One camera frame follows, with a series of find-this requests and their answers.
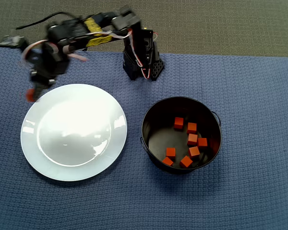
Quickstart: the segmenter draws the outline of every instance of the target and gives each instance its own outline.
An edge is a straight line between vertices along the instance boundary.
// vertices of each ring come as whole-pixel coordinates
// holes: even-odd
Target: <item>wire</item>
[[[40,41],[38,41],[38,42],[34,42],[34,43],[28,45],[28,47],[27,47],[26,49],[24,49],[23,53],[21,54],[21,59],[22,59],[22,61],[26,63],[26,56],[28,55],[29,51],[30,51],[31,49],[33,49],[33,47],[35,47],[35,46],[37,46],[37,45],[39,45],[39,44],[42,44],[42,43],[44,43],[44,42],[47,42],[47,41],[48,41],[48,40],[40,40]]]
[[[156,37],[153,39],[153,41],[155,41],[158,38],[158,33],[154,32],[154,34],[156,35]]]
[[[132,34],[132,31],[129,31],[126,36],[119,36],[119,35],[113,33],[112,31],[92,32],[92,33],[88,33],[88,34],[86,34],[86,35],[89,36],[89,35],[96,35],[96,34],[110,35],[110,36],[112,36],[112,37],[114,37],[114,38],[117,38],[117,39],[124,39],[124,38],[129,37],[129,36]]]
[[[143,71],[143,64],[142,64],[142,62],[140,61],[139,57],[136,55],[135,50],[134,50],[132,29],[130,29],[130,32],[131,32],[131,36],[129,37],[129,39],[130,39],[130,45],[131,45],[131,49],[132,49],[133,55],[135,56],[135,61],[136,61],[136,63],[138,64],[138,66],[141,68],[141,72],[142,72],[142,74],[143,74],[143,77],[148,80],[149,77],[150,77],[150,69],[148,69],[148,75],[146,76],[145,73],[144,73],[144,71]]]
[[[130,32],[131,32],[131,36],[129,37],[129,39],[130,39],[130,45],[131,45],[131,49],[132,49],[133,55],[135,56],[135,61],[138,64],[138,66],[142,68],[143,64],[140,61],[140,59],[138,58],[138,56],[136,55],[135,50],[134,50],[132,30],[130,30]]]
[[[74,16],[74,15],[71,14],[71,13],[63,12],[63,11],[61,12],[61,11],[60,11],[60,12],[53,13],[53,14],[47,16],[46,18],[44,18],[44,19],[42,19],[42,20],[39,20],[39,21],[37,21],[37,22],[35,22],[35,23],[31,23],[31,24],[28,24],[28,25],[18,26],[18,27],[16,27],[16,30],[22,30],[22,29],[27,28],[27,27],[29,27],[29,26],[33,26],[33,25],[36,25],[36,24],[40,24],[40,23],[48,20],[49,18],[52,18],[52,17],[58,15],[58,14],[65,14],[65,15],[70,16],[71,18],[78,19],[76,16]]]

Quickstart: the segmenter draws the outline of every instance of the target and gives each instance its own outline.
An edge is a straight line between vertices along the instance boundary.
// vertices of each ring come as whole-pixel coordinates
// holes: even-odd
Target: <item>black cable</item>
[[[39,21],[37,21],[37,22],[35,22],[35,23],[31,23],[31,24],[28,24],[28,25],[18,26],[18,27],[16,28],[16,30],[21,30],[21,29],[27,28],[27,27],[29,27],[29,26],[33,26],[33,25],[42,23],[42,22],[48,20],[49,18],[52,18],[53,16],[56,16],[56,15],[58,15],[58,14],[65,14],[65,15],[70,16],[71,18],[78,19],[76,16],[74,16],[74,15],[71,14],[71,13],[63,12],[63,11],[61,12],[61,11],[60,11],[60,12],[53,13],[53,14],[47,16],[46,18],[44,18],[44,19],[42,19],[42,20],[39,20]]]

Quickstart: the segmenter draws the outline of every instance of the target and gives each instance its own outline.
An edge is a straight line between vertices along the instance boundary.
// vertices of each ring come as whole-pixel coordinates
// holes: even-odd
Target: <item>yellow label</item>
[[[85,22],[84,22],[87,26],[87,28],[91,31],[91,32],[99,32],[102,31],[102,29],[100,28],[100,26],[94,21],[93,18],[88,18]],[[87,43],[87,47],[89,46],[97,46],[101,43],[107,43],[109,41],[112,40],[112,36],[108,35],[105,37],[97,37],[97,38],[93,38],[91,39],[88,43]]]

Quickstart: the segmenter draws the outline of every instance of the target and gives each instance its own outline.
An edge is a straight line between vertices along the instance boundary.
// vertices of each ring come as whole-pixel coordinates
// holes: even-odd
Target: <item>textured fabric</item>
[[[85,181],[48,179],[27,163],[20,130],[32,104],[17,50],[0,48],[0,230],[288,230],[288,58],[163,54],[156,82],[130,81],[122,53],[82,52],[56,87],[112,94],[128,122],[119,158]],[[209,165],[171,175],[140,144],[149,107],[188,96],[217,112],[222,148]]]
[[[128,4],[143,27],[159,33],[161,53],[288,57],[288,0],[0,0],[0,40],[20,25],[68,11],[87,16]],[[49,22],[17,31],[41,40]],[[117,41],[89,48],[122,51]]]

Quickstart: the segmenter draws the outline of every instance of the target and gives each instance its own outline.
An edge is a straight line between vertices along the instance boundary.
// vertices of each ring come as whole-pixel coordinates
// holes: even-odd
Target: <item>white plate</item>
[[[72,84],[53,89],[32,105],[21,128],[21,146],[38,172],[79,181],[104,171],[122,151],[127,122],[106,91]]]

